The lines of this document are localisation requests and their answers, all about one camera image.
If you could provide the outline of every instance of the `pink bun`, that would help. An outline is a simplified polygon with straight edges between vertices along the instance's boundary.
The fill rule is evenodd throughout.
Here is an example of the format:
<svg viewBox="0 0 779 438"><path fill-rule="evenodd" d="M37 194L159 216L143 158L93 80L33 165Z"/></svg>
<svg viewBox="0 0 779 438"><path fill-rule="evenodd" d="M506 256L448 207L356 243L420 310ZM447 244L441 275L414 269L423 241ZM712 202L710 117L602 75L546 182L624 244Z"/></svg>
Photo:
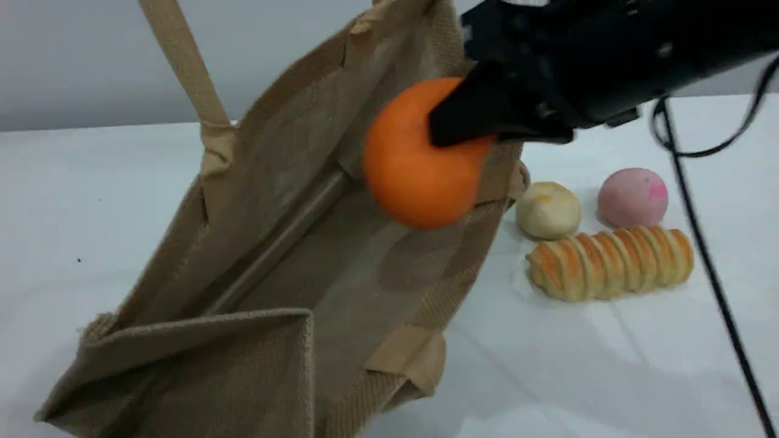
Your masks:
<svg viewBox="0 0 779 438"><path fill-rule="evenodd" d="M668 188L660 175L640 168L609 176L597 195L597 213L617 228L657 225L668 209Z"/></svg>

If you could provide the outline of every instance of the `striped pastry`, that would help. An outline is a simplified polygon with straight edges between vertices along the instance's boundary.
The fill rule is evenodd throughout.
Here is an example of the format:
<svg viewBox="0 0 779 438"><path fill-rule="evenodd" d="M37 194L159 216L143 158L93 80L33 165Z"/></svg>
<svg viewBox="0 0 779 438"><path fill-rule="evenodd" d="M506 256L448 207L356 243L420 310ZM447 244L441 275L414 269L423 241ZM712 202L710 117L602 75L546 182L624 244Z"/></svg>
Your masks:
<svg viewBox="0 0 779 438"><path fill-rule="evenodd" d="M687 281L693 248L680 230L621 228L542 242L526 256L530 280L568 302L610 299Z"/></svg>

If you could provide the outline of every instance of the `bag handle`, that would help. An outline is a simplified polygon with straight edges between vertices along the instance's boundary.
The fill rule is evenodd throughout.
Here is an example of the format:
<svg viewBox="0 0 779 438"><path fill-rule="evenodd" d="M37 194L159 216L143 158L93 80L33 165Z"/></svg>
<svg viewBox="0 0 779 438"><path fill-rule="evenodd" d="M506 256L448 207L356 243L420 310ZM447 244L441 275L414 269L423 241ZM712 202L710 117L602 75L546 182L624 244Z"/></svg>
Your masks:
<svg viewBox="0 0 779 438"><path fill-rule="evenodd" d="M205 148L200 177L206 212L212 217L226 201L217 193L225 189L225 181L220 182L218 177L233 164L237 129L217 96L178 0L139 0L139 3L167 62L197 112L200 141Z"/></svg>

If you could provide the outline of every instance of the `white table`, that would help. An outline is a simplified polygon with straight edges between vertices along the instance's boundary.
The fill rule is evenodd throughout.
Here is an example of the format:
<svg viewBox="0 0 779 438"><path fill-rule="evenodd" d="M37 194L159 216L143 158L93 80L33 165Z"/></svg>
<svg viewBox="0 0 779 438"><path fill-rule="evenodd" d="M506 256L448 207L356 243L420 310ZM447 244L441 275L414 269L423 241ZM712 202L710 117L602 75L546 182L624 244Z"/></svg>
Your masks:
<svg viewBox="0 0 779 438"><path fill-rule="evenodd" d="M674 101L686 149L741 121L747 97ZM779 422L779 98L730 150L688 161L696 207L767 403ZM199 166L194 125L0 134L0 436L55 438L31 421L72 361L76 329L125 296ZM671 190L664 219L689 233L667 154L647 121L582 132L573 145L526 147L535 181L583 202L645 167ZM674 291L587 304L530 288L510 211L469 299L447 332L435 397L379 416L368 438L761 436L700 262Z"/></svg>

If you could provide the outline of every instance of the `black cable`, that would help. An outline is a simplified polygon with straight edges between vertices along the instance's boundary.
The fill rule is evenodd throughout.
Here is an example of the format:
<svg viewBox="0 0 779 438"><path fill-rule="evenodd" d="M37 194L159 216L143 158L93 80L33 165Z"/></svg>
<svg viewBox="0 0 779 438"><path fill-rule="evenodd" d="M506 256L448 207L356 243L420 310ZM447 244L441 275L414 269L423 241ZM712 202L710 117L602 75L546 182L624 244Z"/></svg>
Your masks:
<svg viewBox="0 0 779 438"><path fill-rule="evenodd" d="M738 128L735 134L730 136L730 138L716 147L698 152L679 152L679 149L677 148L674 125L673 121L671 120L671 108L668 105L669 96L664 96L657 101L657 104L654 106L654 110L652 111L652 120L650 125L652 136L661 146L663 146L666 150L668 150L668 152L671 153L674 172L676 173L676 180L679 184L679 191L682 194L682 201L684 202L690 227L693 229L693 236L695 238L696 245L698 246L698 251L703 258L703 265L706 268L706 273L709 277L711 288L714 291L714 296L717 298L717 304L720 307L722 318L725 322L725 326L728 329L728 336L730 337L731 343L733 344L733 349L735 350L741 371L744 374L744 379L746 380L747 387L749 388L749 393L752 396L752 400L754 401L757 415L760 417L763 430L765 431L766 437L768 438L777 438L776 430L774 429L774 424L772 423L770 414L766 408L763 395L760 393L760 387L758 386L757 380L755 379L752 366L749 364L749 360L746 357L746 351L741 341L741 337L738 335L738 329L736 328L735 321L733 320L730 305L728 304L728 300L725 298L725 294L722 290L722 284L720 282L719 276L717 275L717 270L714 268L714 263L711 261L711 256L709 254L706 240L703 238L703 232L701 231L697 214L693 208L693 200L689 194L689 190L687 189L687 177L685 175L684 168L682 167L682 158L708 157L732 145L749 128L749 125L751 125L755 119L755 116L760 109L760 105L763 103L763 99L765 98L768 85L773 79L777 69L779 69L779 56L774 58L761 73L760 80L757 83L757 88L755 89L755 93L753 95L752 103L749 106L749 110L747 111L746 117L744 118L741 126ZM659 118L662 118L665 127L665 138L660 135L657 129L657 120Z"/></svg>

